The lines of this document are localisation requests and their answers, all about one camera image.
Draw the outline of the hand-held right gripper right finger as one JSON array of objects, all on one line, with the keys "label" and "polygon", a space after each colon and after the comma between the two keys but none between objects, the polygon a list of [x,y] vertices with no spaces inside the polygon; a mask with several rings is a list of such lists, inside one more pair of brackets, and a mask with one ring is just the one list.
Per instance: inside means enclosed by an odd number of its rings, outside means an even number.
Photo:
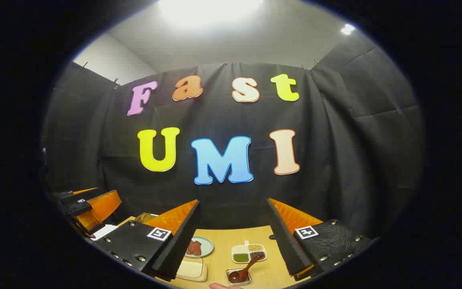
[{"label": "hand-held right gripper right finger", "polygon": [[271,198],[266,203],[269,225],[288,274],[296,281],[344,265],[373,242],[338,219],[321,221]]}]

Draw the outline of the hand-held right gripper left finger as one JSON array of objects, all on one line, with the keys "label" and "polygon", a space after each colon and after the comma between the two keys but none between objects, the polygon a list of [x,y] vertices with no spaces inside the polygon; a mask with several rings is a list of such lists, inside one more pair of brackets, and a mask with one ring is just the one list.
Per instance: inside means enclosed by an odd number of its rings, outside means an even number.
[{"label": "hand-held right gripper left finger", "polygon": [[127,221],[93,244],[135,271],[171,281],[200,219],[200,201],[195,199],[147,222]]}]

